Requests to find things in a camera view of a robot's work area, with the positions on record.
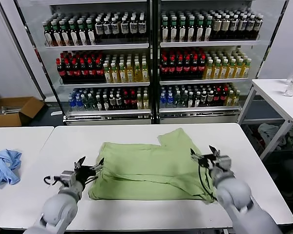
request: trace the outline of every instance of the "white table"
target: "white table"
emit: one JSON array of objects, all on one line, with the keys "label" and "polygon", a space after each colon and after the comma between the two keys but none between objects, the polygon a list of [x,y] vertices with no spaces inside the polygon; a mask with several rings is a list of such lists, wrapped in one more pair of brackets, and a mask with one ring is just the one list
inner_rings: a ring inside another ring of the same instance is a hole
[{"label": "white table", "polygon": [[262,160],[275,150],[282,137],[293,126],[293,97],[284,96],[287,88],[286,79],[253,79],[252,88],[244,104],[243,110],[238,118],[238,123],[243,124],[246,113],[256,94],[262,96],[266,102],[284,118],[284,123],[272,138],[271,142],[260,155]]},{"label": "white table", "polygon": [[0,214],[5,202],[15,195],[17,187],[23,183],[24,172],[35,161],[53,129],[54,127],[0,128],[0,151],[9,149],[22,153],[21,167],[17,170],[17,174],[21,178],[20,182],[15,185],[5,183],[0,186]]},{"label": "white table", "polygon": [[[10,206],[0,218],[0,227],[26,229],[41,214],[44,202],[58,192],[42,179],[73,170],[74,162],[86,156],[84,165],[95,164],[103,142],[159,144],[157,136],[182,127],[202,151],[213,145],[232,158],[236,177],[247,182],[259,205],[277,224],[293,223],[293,215],[255,150],[236,123],[61,126],[56,127],[35,164],[28,170]],[[89,185],[78,203],[70,231],[176,230],[231,227],[225,210],[217,203],[197,200],[130,201],[91,200]]]}]

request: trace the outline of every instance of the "table leg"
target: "table leg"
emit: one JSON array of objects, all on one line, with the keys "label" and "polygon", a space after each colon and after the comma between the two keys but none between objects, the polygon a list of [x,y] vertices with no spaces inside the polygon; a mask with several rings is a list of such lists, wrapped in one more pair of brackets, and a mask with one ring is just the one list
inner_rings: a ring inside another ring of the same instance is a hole
[{"label": "table leg", "polygon": [[237,121],[239,125],[242,125],[243,120],[245,119],[246,113],[248,112],[255,95],[256,95],[256,90],[254,89],[254,85],[253,85],[251,90],[250,90],[250,93],[249,93],[249,95],[248,95],[248,97],[246,99],[246,102],[245,102],[245,104],[244,104],[244,106],[242,108],[242,112],[239,115],[239,118],[238,118],[238,121]]},{"label": "table leg", "polygon": [[293,122],[291,122],[290,120],[284,121],[284,123],[282,124],[282,126],[280,127],[276,135],[274,135],[271,142],[266,146],[264,152],[260,155],[260,159],[262,161],[267,155],[269,155],[269,153],[275,150],[275,148],[281,141],[282,137],[292,128],[292,126],[293,126]]}]

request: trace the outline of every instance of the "green cloth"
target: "green cloth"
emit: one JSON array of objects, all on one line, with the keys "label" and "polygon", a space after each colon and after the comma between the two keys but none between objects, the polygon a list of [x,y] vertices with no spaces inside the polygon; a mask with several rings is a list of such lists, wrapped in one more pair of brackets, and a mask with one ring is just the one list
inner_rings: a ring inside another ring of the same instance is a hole
[{"label": "green cloth", "polygon": [[[180,200],[213,202],[203,189],[198,164],[191,160],[190,148],[200,153],[182,128],[158,136],[159,145],[115,144],[106,142],[100,149],[104,166],[88,191],[91,199]],[[212,179],[201,168],[202,182],[210,194]]]}]

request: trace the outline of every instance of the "robotic arm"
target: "robotic arm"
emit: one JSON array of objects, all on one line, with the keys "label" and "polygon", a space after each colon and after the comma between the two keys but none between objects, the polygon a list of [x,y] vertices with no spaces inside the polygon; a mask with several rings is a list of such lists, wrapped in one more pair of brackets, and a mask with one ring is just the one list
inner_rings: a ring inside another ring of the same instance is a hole
[{"label": "robotic arm", "polygon": [[82,198],[85,185],[94,181],[100,173],[104,158],[95,166],[83,166],[85,157],[75,163],[74,171],[63,171],[60,176],[55,176],[54,182],[50,176],[43,180],[46,184],[55,185],[61,182],[63,186],[58,194],[49,198],[43,208],[40,218],[28,228],[24,234],[63,234],[67,226],[75,218],[77,202]]},{"label": "robotic arm", "polygon": [[282,234],[273,218],[260,208],[251,195],[250,187],[234,177],[229,156],[209,146],[210,155],[199,155],[191,149],[191,158],[199,167],[209,169],[216,187],[216,198],[230,219],[237,234]]}]

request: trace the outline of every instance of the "display refrigerator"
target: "display refrigerator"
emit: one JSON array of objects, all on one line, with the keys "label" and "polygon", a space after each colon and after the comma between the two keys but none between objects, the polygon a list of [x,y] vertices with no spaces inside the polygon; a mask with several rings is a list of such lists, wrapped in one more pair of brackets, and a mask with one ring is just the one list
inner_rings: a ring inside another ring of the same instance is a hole
[{"label": "display refrigerator", "polygon": [[68,125],[235,122],[286,5],[0,0]]}]

